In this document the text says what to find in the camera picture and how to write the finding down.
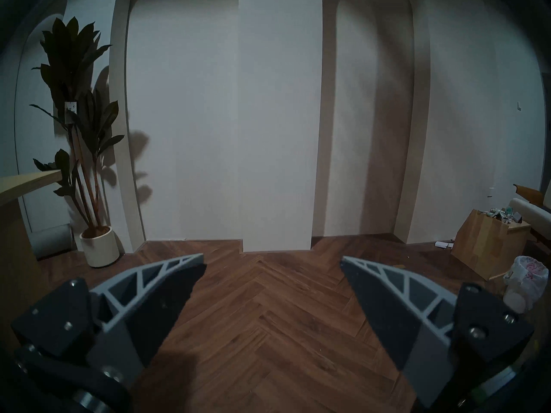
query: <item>potted plant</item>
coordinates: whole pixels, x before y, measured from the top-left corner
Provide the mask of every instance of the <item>potted plant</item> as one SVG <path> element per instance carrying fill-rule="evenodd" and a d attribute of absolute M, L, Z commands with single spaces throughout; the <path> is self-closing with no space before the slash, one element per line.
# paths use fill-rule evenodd
<path fill-rule="evenodd" d="M 99 91 L 96 89 L 92 93 L 85 81 L 94 61 L 110 45 L 98 48 L 99 32 L 94 31 L 94 24 L 86 25 L 79 32 L 76 18 L 66 26 L 61 19 L 56 19 L 52 31 L 43 31 L 43 34 L 44 40 L 40 44 L 49 65 L 42 64 L 33 69 L 40 70 L 42 79 L 50 88 L 57 115 L 37 105 L 31 106 L 47 113 L 63 127 L 70 152 L 60 149 L 54 162 L 42 163 L 35 159 L 34 163 L 41 171 L 61 170 L 62 180 L 58 182 L 61 188 L 54 192 L 60 197 L 70 197 L 86 223 L 87 228 L 80 238 L 88 264 L 103 267 L 116 261 L 120 254 L 113 229 L 103 225 L 99 216 L 98 159 L 124 135 L 107 135 L 118 116 L 118 103 L 111 102 L 103 107 Z M 88 162 L 84 159 L 83 143 L 91 155 Z M 94 180 L 94 190 L 90 175 Z"/>

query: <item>wooden floor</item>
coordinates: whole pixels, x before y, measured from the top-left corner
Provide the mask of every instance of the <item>wooden floor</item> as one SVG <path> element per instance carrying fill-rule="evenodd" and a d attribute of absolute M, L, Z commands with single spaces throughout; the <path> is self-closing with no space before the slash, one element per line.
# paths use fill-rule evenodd
<path fill-rule="evenodd" d="M 134 266 L 204 253 L 205 275 L 132 388 L 136 412 L 409 411 L 415 393 L 366 323 L 341 256 L 404 265 L 452 292 L 483 280 L 449 249 L 391 235 L 316 241 L 308 252 L 261 254 L 241 253 L 240 241 L 147 242 L 103 269 L 79 252 L 39 263 L 52 288 L 76 276 L 93 287 Z"/>

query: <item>white plant pot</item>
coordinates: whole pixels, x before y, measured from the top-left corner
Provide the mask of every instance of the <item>white plant pot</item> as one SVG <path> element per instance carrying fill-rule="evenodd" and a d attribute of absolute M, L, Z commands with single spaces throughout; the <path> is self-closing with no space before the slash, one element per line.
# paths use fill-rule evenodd
<path fill-rule="evenodd" d="M 92 268 L 106 267 L 116 261 L 120 256 L 115 233 L 111 226 L 107 233 L 99 237 L 84 238 L 81 234 L 80 241 L 82 242 L 82 249 L 86 256 L 86 262 Z"/>

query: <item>plastic bag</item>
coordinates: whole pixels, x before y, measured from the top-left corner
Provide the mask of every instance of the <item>plastic bag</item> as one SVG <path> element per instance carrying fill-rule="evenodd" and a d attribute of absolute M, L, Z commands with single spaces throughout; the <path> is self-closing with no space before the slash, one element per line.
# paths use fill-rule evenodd
<path fill-rule="evenodd" d="M 508 286 L 504 303 L 519 314 L 531 310 L 545 291 L 548 275 L 549 270 L 543 263 L 529 256 L 518 256 L 503 276 Z"/>

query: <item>wooden crate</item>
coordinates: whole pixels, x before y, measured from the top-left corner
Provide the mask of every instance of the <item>wooden crate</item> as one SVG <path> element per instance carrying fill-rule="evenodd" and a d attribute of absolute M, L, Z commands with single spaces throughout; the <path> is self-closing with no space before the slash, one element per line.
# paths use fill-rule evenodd
<path fill-rule="evenodd" d="M 473 210 L 459 229 L 451 254 L 487 281 L 509 270 L 522 254 L 529 232 L 529 223 L 506 225 Z"/>

